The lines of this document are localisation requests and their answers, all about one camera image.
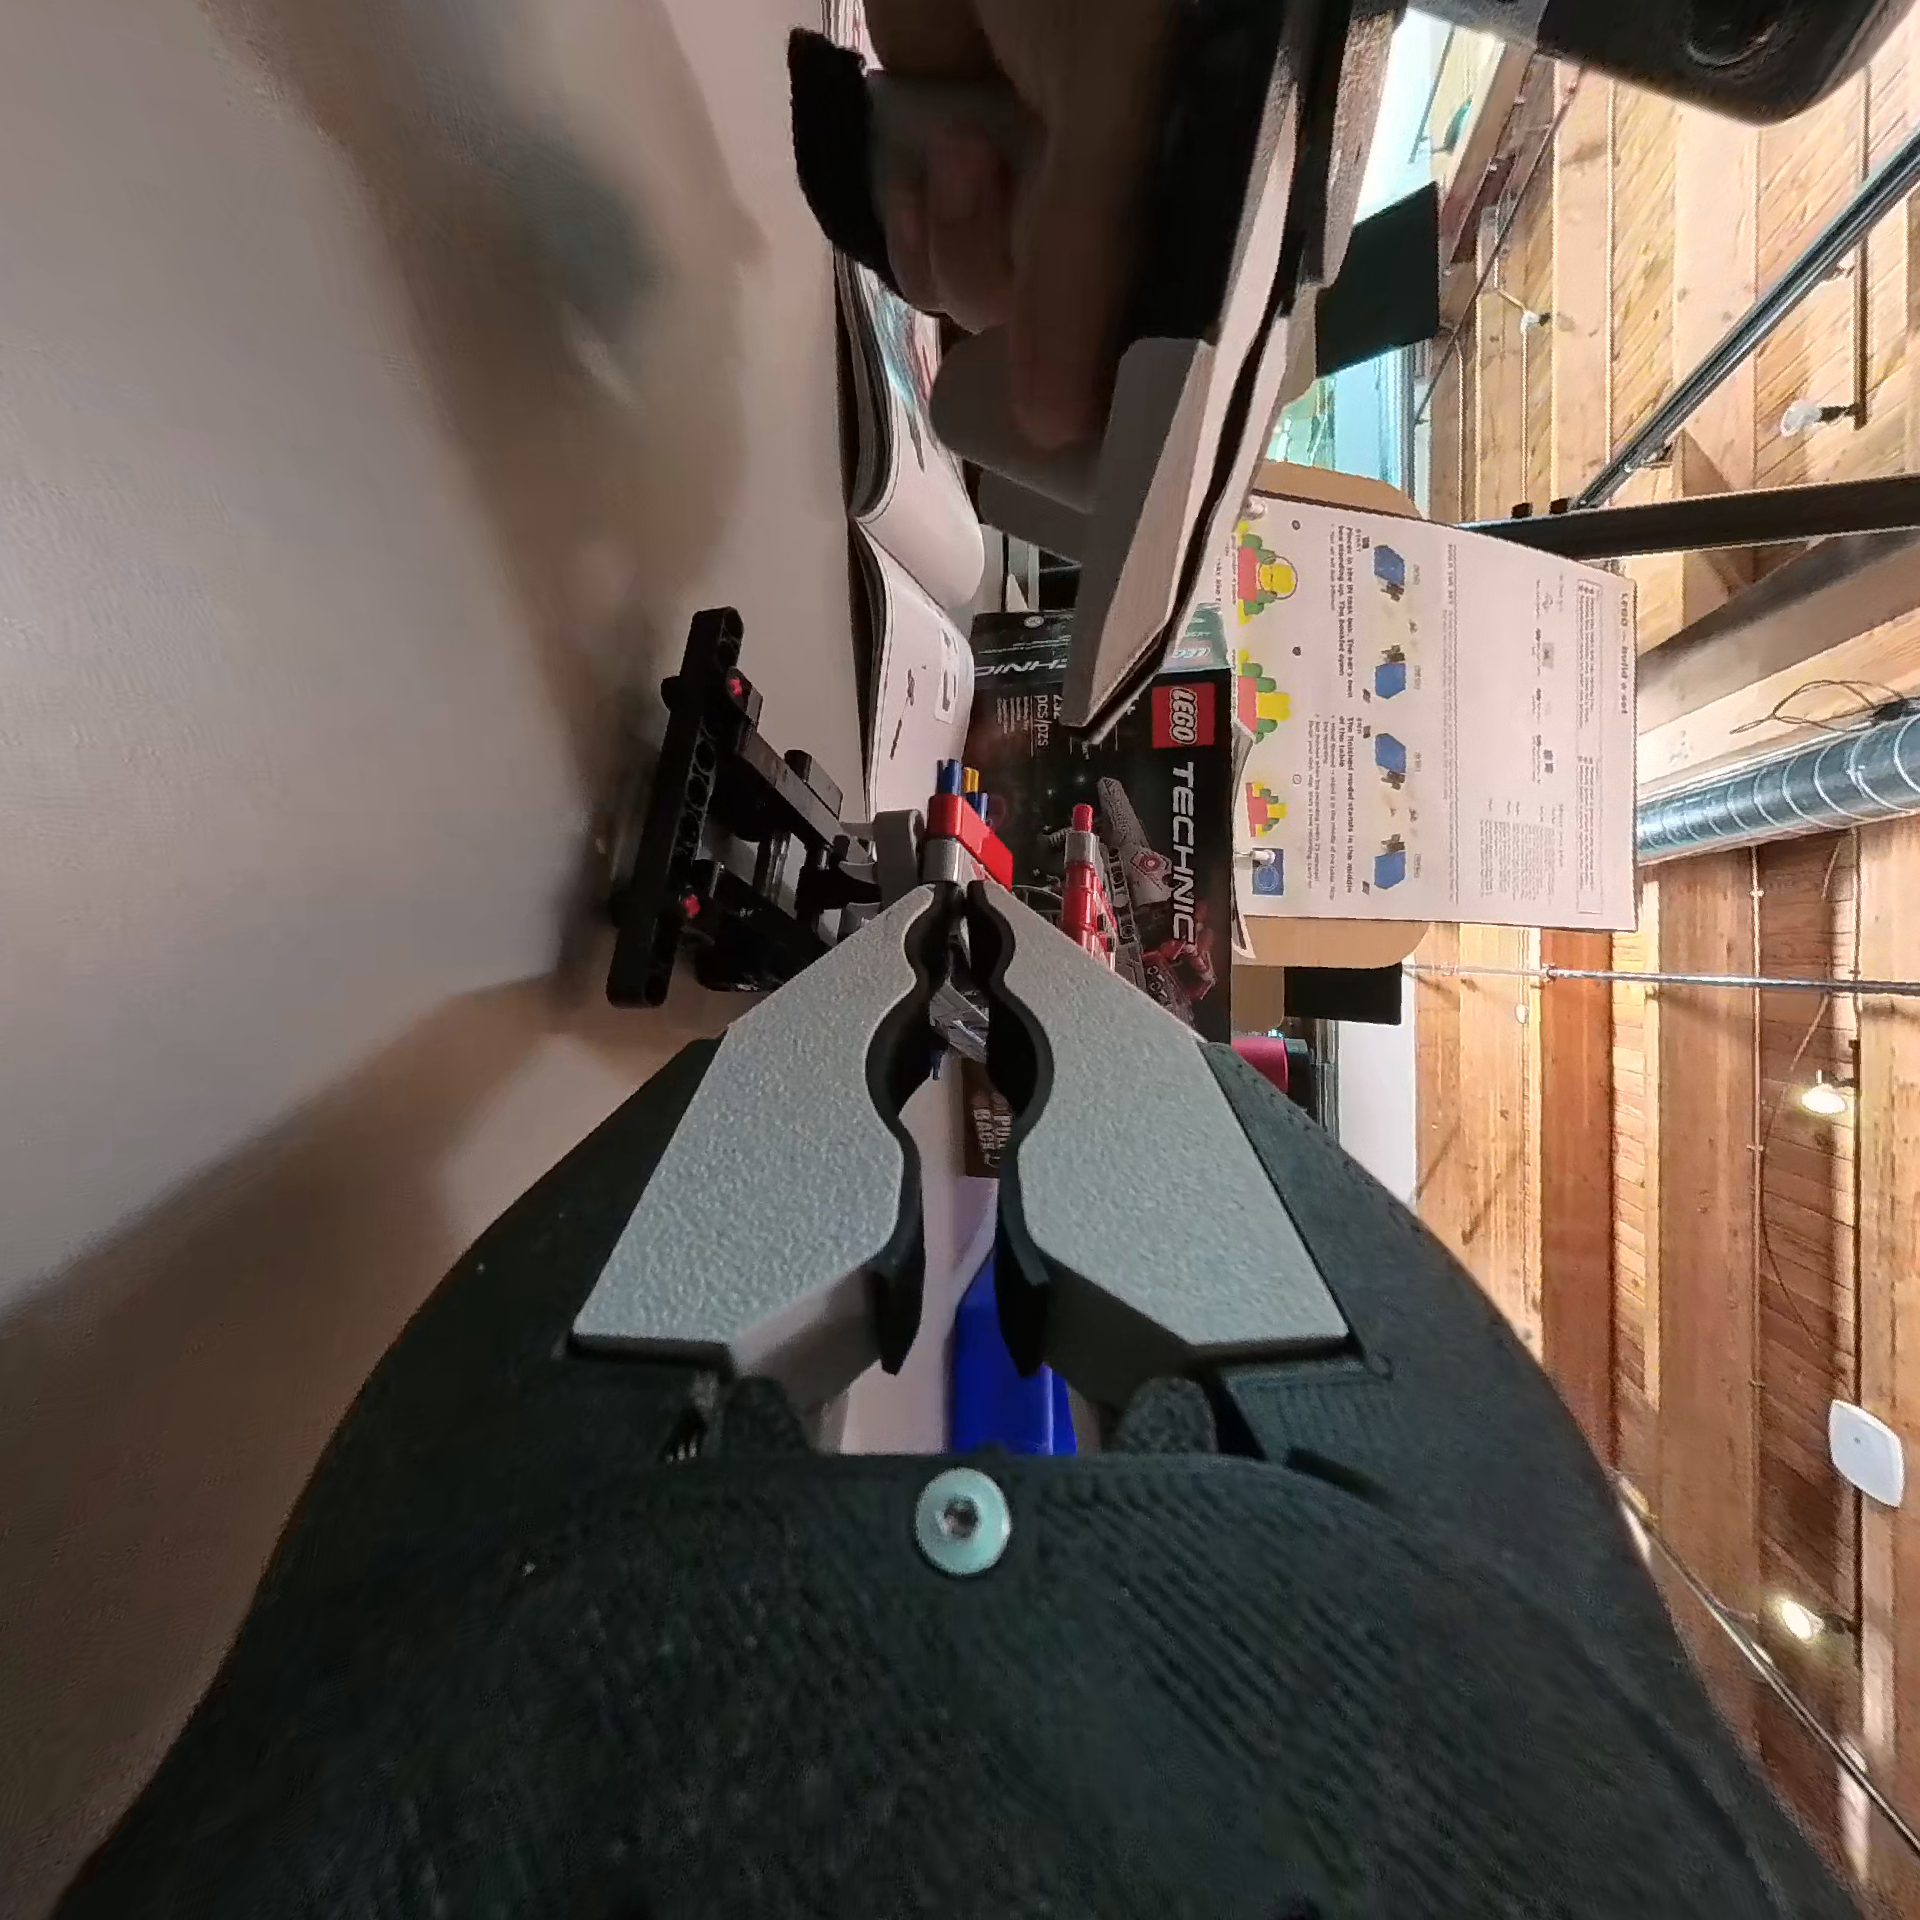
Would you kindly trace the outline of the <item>red beam with blue pins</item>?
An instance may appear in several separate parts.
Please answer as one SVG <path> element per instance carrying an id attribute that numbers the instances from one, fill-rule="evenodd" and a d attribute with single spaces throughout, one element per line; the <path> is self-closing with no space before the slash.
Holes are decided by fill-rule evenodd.
<path id="1" fill-rule="evenodd" d="M 980 773 L 961 759 L 942 759 L 923 815 L 923 880 L 957 887 L 993 880 L 1013 888 L 1014 856 L 993 826 L 989 813 L 993 801 Z"/>

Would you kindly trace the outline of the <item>printed instruction poster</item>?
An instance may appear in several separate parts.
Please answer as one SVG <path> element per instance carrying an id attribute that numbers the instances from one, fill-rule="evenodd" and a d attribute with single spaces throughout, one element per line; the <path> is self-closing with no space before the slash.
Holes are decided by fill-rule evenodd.
<path id="1" fill-rule="evenodd" d="M 1245 932 L 1634 925 L 1629 578 L 1422 517 L 1252 495 L 1217 610 L 1254 738 L 1235 824 Z"/>

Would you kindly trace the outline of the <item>brown cardboard panel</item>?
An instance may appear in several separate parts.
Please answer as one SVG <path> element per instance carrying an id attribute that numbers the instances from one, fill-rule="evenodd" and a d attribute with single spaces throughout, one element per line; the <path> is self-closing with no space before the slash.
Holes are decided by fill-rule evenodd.
<path id="1" fill-rule="evenodd" d="M 1264 461 L 1250 505 L 1313 503 L 1422 520 L 1416 500 L 1374 476 Z M 1274 969 L 1394 969 L 1424 941 L 1432 922 L 1393 919 L 1244 919 L 1242 945 L 1250 964 Z"/>

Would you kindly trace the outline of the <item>black toy set box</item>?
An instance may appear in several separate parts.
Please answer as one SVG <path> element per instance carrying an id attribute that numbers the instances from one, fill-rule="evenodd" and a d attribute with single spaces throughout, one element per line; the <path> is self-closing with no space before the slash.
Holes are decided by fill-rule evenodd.
<path id="1" fill-rule="evenodd" d="M 972 625 L 966 768 L 1014 861 L 1014 896 L 1058 921 L 1085 812 L 1115 917 L 1110 964 L 1200 1040 L 1233 1036 L 1237 696 L 1219 613 L 1200 613 L 1115 729 L 1066 727 L 1068 614 Z"/>

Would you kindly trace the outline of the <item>white instruction booklet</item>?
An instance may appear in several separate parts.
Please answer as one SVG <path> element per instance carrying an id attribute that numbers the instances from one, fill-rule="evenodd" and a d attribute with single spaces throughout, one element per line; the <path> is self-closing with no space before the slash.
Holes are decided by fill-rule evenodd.
<path id="1" fill-rule="evenodd" d="M 861 809 L 918 809 L 961 756 L 974 698 L 966 616 L 987 546 L 931 417 L 939 327 L 846 258 L 832 262 L 843 364 L 851 614 Z"/>

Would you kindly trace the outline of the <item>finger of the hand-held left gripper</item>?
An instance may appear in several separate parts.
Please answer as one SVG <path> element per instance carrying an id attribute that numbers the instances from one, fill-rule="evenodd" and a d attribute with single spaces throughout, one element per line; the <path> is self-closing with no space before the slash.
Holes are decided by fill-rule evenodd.
<path id="1" fill-rule="evenodd" d="M 1302 287 L 1331 285 L 1357 222 L 1403 2 L 1318 7 L 1302 81 Z"/>
<path id="2" fill-rule="evenodd" d="M 1078 572 L 1062 721 L 1110 733 L 1185 632 L 1282 404 L 1315 376 L 1317 294 L 1262 338 L 1141 338 L 1092 441 L 1043 449 L 1013 417 L 1003 330 L 949 349 L 931 417 L 979 470 L 982 518 Z"/>

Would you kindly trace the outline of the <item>grey desk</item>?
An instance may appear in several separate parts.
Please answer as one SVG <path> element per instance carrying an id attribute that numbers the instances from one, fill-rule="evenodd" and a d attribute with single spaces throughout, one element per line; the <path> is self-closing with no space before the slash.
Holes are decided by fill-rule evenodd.
<path id="1" fill-rule="evenodd" d="M 609 1008 L 691 614 L 858 804 L 820 4 L 4 4 L 4 1914 L 192 1713 Z"/>

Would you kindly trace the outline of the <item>metal ventilation duct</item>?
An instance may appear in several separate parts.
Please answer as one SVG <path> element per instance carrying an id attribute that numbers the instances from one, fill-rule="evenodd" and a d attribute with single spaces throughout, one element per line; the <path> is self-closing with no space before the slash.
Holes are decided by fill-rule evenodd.
<path id="1" fill-rule="evenodd" d="M 1643 800 L 1634 858 L 1755 848 L 1817 831 L 1849 831 L 1917 813 L 1917 710 L 1841 732 Z"/>

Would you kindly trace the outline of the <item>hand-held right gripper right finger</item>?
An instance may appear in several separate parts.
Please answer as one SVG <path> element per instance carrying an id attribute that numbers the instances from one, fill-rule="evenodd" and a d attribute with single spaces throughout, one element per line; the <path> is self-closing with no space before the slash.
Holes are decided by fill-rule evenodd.
<path id="1" fill-rule="evenodd" d="M 1229 1102 L 1227 1046 L 993 880 L 966 890 L 998 1151 L 994 1287 L 1013 1361 L 1123 1407 L 1154 1377 L 1354 1344 Z"/>

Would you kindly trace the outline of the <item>white wireless access point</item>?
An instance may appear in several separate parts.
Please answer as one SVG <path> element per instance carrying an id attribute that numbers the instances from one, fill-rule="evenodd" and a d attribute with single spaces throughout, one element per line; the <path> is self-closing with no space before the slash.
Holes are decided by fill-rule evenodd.
<path id="1" fill-rule="evenodd" d="M 1829 1458 L 1836 1473 L 1866 1502 L 1898 1510 L 1904 1503 L 1904 1440 L 1872 1410 L 1846 1398 L 1829 1404 Z"/>

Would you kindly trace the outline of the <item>toy brick vehicle model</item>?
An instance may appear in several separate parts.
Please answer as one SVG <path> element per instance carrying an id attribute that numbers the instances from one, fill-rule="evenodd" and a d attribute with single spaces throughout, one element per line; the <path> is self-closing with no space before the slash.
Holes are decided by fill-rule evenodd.
<path id="1" fill-rule="evenodd" d="M 744 656 L 744 614 L 701 608 L 661 682 L 657 774 L 609 909 L 613 1005 L 661 1008 L 681 969 L 757 1005 L 913 888 L 939 884 L 922 876 L 931 793 L 922 807 L 854 820 L 816 759 L 768 741 L 762 685 Z M 1099 908 L 1098 855 L 1066 861 L 1060 919 L 1045 921 L 1114 970 Z M 931 1073 L 964 1044 L 987 1063 L 989 1014 L 969 962 L 966 904 L 931 1017 L 939 1036 Z"/>

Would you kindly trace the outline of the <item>black monitor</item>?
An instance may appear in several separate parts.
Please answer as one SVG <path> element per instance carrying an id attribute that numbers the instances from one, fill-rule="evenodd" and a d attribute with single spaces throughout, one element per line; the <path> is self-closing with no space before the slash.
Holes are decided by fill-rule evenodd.
<path id="1" fill-rule="evenodd" d="M 1403 962 L 1388 966 L 1284 966 L 1284 1017 L 1323 1023 L 1403 1023 Z"/>

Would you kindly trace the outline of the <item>person's left hand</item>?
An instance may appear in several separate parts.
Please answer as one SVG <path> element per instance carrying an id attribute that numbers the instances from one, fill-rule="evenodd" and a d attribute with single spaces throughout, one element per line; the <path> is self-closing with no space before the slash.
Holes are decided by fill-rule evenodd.
<path id="1" fill-rule="evenodd" d="M 929 134 L 883 200 L 900 296 L 963 330 L 1001 329 L 1013 414 L 1036 447 L 1105 425 L 1185 4 L 873 2 L 891 79 L 1006 84 L 1033 140 L 1021 172 L 972 128 Z"/>

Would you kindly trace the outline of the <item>black steel beam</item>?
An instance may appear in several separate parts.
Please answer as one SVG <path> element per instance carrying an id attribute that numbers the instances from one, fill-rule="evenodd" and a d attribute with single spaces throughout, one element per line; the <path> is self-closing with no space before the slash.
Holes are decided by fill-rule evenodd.
<path id="1" fill-rule="evenodd" d="M 1460 533 L 1576 562 L 1907 534 L 1915 527 L 1915 473 L 1458 522 Z"/>

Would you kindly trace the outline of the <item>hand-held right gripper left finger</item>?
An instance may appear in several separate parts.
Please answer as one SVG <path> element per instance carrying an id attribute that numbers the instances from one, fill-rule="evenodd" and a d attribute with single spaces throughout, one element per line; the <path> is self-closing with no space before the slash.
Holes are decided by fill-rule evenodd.
<path id="1" fill-rule="evenodd" d="M 572 1322 L 581 1349 L 800 1404 L 904 1368 L 926 1282 L 904 1109 L 932 1072 L 964 903 L 913 888 L 731 1022 Z"/>

